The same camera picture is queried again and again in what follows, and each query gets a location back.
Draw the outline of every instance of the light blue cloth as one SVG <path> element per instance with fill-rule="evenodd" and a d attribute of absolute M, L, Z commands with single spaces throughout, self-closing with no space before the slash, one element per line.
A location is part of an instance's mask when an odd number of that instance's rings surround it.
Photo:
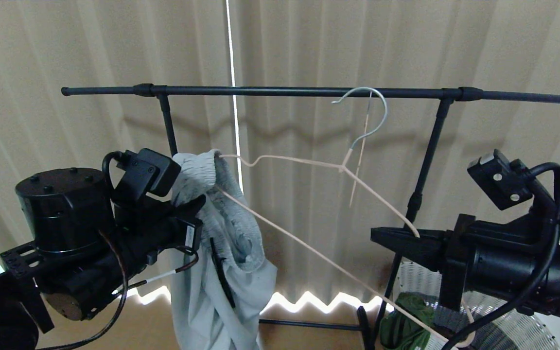
<path fill-rule="evenodd" d="M 259 314 L 276 286 L 276 267 L 265 259 L 261 231 L 256 220 L 220 193 L 224 189 L 238 201 L 245 198 L 226 161 L 216 149 L 201 155 L 178 153 L 173 159 L 180 175 L 173 186 L 178 206 L 204 194 L 206 204 L 196 215 L 202 220 L 200 261 L 172 277 L 174 332 L 183 350 L 257 350 Z M 235 299 L 231 308 L 211 260 L 209 238 L 224 258 L 223 268 Z M 175 268 L 192 257 L 169 250 Z"/>

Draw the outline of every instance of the green garment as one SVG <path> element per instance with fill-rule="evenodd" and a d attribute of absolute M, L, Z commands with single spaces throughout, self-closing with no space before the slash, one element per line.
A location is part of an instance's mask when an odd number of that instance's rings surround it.
<path fill-rule="evenodd" d="M 433 328 L 434 310 L 418 295 L 401 293 L 396 304 Z M 429 332 L 394 310 L 380 324 L 380 341 L 387 350 L 424 349 L 429 341 Z"/>

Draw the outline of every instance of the curtain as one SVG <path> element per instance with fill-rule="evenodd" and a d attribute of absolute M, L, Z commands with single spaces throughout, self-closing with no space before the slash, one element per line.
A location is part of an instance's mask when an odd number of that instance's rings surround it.
<path fill-rule="evenodd" d="M 228 35 L 227 14 L 231 21 Z M 0 2 L 0 251 L 31 234 L 16 183 L 53 168 L 98 168 L 116 149 L 168 153 L 158 102 L 135 96 L 63 97 L 62 86 L 416 87 L 560 94 L 560 2 L 223 1 Z M 236 152 L 230 97 L 171 97 L 179 151 Z M 364 130 L 367 99 L 236 98 L 240 149 L 341 162 Z M 360 177 L 404 212 L 437 100 L 389 99 L 383 129 L 365 144 Z M 371 101 L 369 128 L 383 109 Z M 424 189 L 419 228 L 446 229 L 458 213 L 506 222 L 467 175 L 494 148 L 532 166 L 560 163 L 560 105 L 456 102 Z M 349 167 L 356 169 L 356 148 Z M 118 170 L 114 171 L 118 180 Z M 329 170 L 280 160 L 243 167 L 252 208 L 383 290 L 393 253 L 369 229 L 400 226 L 369 193 Z M 542 177 L 551 187 L 551 177 Z M 261 223 L 278 291 L 325 303 L 371 295 Z M 149 269 L 149 275 L 167 266 Z"/>

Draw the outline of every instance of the hanger hook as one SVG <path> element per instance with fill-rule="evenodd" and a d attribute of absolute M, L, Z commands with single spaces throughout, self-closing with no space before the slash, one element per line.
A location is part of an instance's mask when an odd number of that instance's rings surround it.
<path fill-rule="evenodd" d="M 376 133 L 380 128 L 382 128 L 382 125 L 384 124 L 384 122 L 386 122 L 386 117 L 388 116 L 388 104 L 386 103 L 386 98 L 384 98 L 384 95 L 382 95 L 382 93 L 380 93 L 377 89 L 373 89 L 371 87 L 356 87 L 356 88 L 352 88 L 351 90 L 347 91 L 347 93 L 345 93 L 345 95 L 343 95 L 343 97 L 341 97 L 338 101 L 333 101 L 333 104 L 339 104 L 340 102 L 343 102 L 343 100 L 345 99 L 345 97 L 351 95 L 352 93 L 356 92 L 356 91 L 362 91 L 366 89 L 367 91 L 371 91 L 372 93 L 375 93 L 375 95 L 377 95 L 377 97 L 380 98 L 380 100 L 382 100 L 382 103 L 384 104 L 384 117 L 382 117 L 382 121 L 380 122 L 380 124 L 373 129 L 372 131 L 367 132 L 366 134 L 356 138 L 356 140 L 351 144 L 351 147 L 349 147 L 350 149 L 353 149 L 353 147 L 356 146 L 356 144 L 358 143 L 358 141 L 364 139 L 365 137 L 369 137 L 371 135 L 373 135 L 374 133 Z"/>

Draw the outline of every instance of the white wicker basket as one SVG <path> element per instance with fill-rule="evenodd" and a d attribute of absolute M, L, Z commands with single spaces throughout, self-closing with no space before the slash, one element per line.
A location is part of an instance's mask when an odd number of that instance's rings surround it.
<path fill-rule="evenodd" d="M 455 313 L 438 305 L 441 275 L 431 272 L 419 264 L 404 262 L 399 268 L 396 290 L 417 293 L 429 306 L 434 308 L 434 323 L 457 332 L 468 324 L 464 310 Z M 473 316 L 480 318 L 505 302 L 478 292 L 464 293 Z M 431 336 L 425 350 L 439 350 L 444 342 Z M 491 325 L 476 332 L 472 346 L 478 350 L 558 350 L 553 335 L 533 316 L 525 316 L 513 311 L 500 317 Z"/>

